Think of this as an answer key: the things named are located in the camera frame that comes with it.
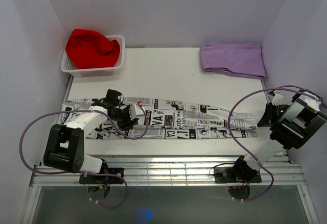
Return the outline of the newspaper print trousers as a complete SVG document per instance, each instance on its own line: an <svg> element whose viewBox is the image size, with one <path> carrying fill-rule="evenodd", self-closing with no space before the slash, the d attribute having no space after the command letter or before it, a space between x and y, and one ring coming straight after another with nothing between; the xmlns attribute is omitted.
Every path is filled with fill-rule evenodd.
<svg viewBox="0 0 327 224"><path fill-rule="evenodd" d="M215 106L158 98L125 97L125 105L142 102L149 124L141 117L125 136L144 139L225 139L256 137L252 113L231 113Z"/></svg>

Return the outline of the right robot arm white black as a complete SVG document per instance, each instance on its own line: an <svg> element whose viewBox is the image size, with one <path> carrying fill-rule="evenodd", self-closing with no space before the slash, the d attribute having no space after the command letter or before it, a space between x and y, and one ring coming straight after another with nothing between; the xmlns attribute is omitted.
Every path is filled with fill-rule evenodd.
<svg viewBox="0 0 327 224"><path fill-rule="evenodd" d="M271 133L266 142L234 163L230 174L237 182L251 182L263 164L283 150L299 149L326 123L326 115L320 110L326 104L315 93L300 89L289 105L282 103L283 96L276 89L270 94L272 102L266 104L257 126L268 127Z"/></svg>

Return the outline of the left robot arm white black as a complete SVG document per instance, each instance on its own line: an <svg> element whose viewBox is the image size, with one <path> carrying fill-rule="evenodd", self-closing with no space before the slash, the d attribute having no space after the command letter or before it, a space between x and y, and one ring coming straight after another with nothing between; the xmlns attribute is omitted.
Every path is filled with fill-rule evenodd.
<svg viewBox="0 0 327 224"><path fill-rule="evenodd" d="M137 117L143 116L142 108L139 104L121 108L122 105L123 95L108 90L104 98L93 101L87 112L64 125L53 125L43 156L44 164L71 173L90 173L97 183L105 182L107 167L102 159L85 154L84 140L107 121L113 122L120 132L133 128Z"/></svg>

